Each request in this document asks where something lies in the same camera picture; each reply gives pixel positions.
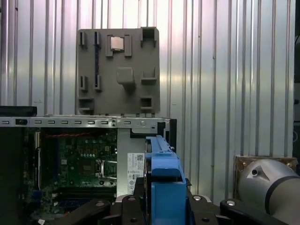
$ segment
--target gray plastic tray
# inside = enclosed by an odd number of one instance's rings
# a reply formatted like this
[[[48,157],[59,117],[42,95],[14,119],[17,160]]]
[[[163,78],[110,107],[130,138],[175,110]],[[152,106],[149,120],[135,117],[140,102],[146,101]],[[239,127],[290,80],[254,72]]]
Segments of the gray plastic tray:
[[[77,47],[81,114],[159,112],[156,28],[79,30]]]

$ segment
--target motherboard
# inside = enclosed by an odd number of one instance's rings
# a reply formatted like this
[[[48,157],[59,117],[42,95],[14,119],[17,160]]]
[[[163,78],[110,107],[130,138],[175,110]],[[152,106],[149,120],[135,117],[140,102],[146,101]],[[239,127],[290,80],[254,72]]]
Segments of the motherboard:
[[[28,224],[63,217],[93,198],[114,200],[117,129],[29,128],[25,142]]]

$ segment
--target blue bracket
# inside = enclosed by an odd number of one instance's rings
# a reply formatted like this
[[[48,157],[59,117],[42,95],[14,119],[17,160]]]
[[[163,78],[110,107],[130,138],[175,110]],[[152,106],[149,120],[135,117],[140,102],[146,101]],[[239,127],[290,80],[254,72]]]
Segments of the blue bracket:
[[[182,225],[186,221],[186,179],[178,156],[166,140],[157,135],[146,137],[152,152],[151,159],[151,224]]]

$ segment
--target gray chassis wall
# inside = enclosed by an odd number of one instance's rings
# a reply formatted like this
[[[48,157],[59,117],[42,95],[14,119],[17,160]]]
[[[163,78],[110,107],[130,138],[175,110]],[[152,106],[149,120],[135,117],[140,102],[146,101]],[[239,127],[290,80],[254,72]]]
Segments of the gray chassis wall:
[[[231,196],[235,154],[292,155],[295,0],[4,0],[2,14],[1,105],[74,114],[77,30],[156,26],[155,116],[178,120],[193,193]]]

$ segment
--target silver cylinder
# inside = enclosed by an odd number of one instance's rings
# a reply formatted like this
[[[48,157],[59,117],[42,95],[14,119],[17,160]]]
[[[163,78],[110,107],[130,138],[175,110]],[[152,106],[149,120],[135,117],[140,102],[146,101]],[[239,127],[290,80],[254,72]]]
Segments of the silver cylinder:
[[[249,164],[241,173],[238,190],[241,200],[265,211],[265,199],[269,188],[277,180],[297,176],[281,162],[260,159]]]
[[[238,183],[242,201],[289,224],[300,224],[300,177],[288,166],[272,160],[252,162]]]

